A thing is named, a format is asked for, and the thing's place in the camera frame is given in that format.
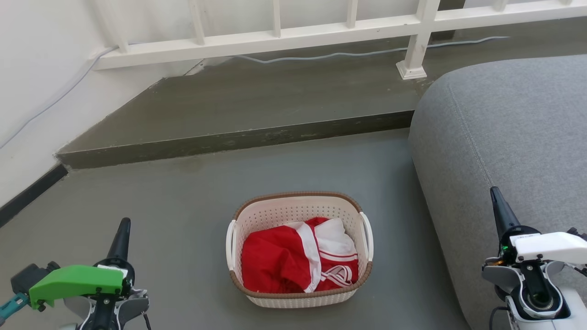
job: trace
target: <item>white railing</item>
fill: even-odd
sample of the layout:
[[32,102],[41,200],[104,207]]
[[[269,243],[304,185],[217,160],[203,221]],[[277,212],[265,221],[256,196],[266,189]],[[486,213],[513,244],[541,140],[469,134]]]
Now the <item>white railing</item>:
[[357,3],[348,0],[346,23],[281,28],[279,0],[272,0],[273,30],[233,35],[205,36],[198,0],[190,2],[195,28],[194,39],[129,45],[122,29],[121,17],[113,1],[98,0],[100,14],[119,46],[104,55],[96,69],[242,55],[273,50],[333,45],[336,43],[411,36],[406,59],[397,64],[403,79],[426,77],[422,61],[430,34],[435,31],[477,28],[481,26],[544,21],[587,16],[587,0],[545,0],[508,4],[494,0],[493,6],[438,11],[440,0],[420,0],[415,15],[356,20]]

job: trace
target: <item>white plastic basket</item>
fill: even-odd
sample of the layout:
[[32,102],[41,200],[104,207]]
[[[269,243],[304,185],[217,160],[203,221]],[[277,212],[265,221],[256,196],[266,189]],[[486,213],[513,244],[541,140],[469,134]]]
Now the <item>white plastic basket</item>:
[[[359,255],[359,280],[346,288],[299,294],[253,292],[242,284],[241,251],[250,233],[314,217],[340,218]],[[270,308],[318,307],[343,302],[365,283],[373,264],[373,232],[369,219],[352,198],[309,191],[257,197],[236,213],[226,234],[226,261],[234,285],[255,304]]]

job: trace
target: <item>perforated basket side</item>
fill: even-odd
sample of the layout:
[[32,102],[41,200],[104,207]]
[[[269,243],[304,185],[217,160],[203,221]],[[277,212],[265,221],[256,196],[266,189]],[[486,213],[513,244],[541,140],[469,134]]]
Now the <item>perforated basket side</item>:
[[[369,277],[373,267],[368,260],[366,234],[363,228],[361,208],[352,198],[339,193],[324,191],[304,191],[301,193],[283,193],[262,196],[246,202],[236,213],[234,231],[234,270],[230,272],[235,286],[246,294],[254,303],[264,306],[281,306],[276,308],[296,308],[322,306],[344,301],[352,296]],[[300,294],[264,294],[252,292],[242,285],[241,250],[248,235],[254,231],[269,229],[291,223],[306,221],[313,217],[340,217],[347,234],[354,240],[359,254],[359,280],[350,287],[329,291],[300,293]],[[296,302],[277,302],[276,300],[295,300]]]

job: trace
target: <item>red and white shirt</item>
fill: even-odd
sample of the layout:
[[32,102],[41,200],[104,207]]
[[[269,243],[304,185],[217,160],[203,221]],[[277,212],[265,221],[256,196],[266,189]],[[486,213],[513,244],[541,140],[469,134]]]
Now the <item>red and white shirt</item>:
[[339,218],[313,218],[251,233],[242,246],[245,288],[264,293],[324,291],[353,285],[359,259]]

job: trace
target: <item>railing post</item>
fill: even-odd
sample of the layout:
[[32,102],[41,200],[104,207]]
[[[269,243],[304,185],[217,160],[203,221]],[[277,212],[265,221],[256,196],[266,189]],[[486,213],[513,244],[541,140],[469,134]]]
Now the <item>railing post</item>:
[[428,47],[428,40],[439,4],[440,0],[420,0],[418,4],[416,16],[420,20],[420,33],[410,36],[406,59],[396,64],[397,70],[404,80],[426,77],[422,61],[424,61],[424,54],[426,47]]
[[357,22],[357,6],[359,4],[359,0],[348,0],[349,6],[346,10],[346,27],[349,29],[355,28],[355,23]]
[[498,12],[502,12],[505,10],[505,6],[508,4],[508,0],[495,0],[493,2],[493,9]]
[[273,0],[273,35],[281,38],[281,13],[279,0]]
[[102,16],[104,27],[108,31],[112,41],[118,46],[121,53],[128,53],[129,41],[124,33],[122,21],[120,20],[118,11],[114,7],[113,0],[98,0],[96,4]]
[[195,42],[198,45],[204,45],[204,26],[202,25],[202,15],[198,0],[190,0],[191,20],[194,22]]

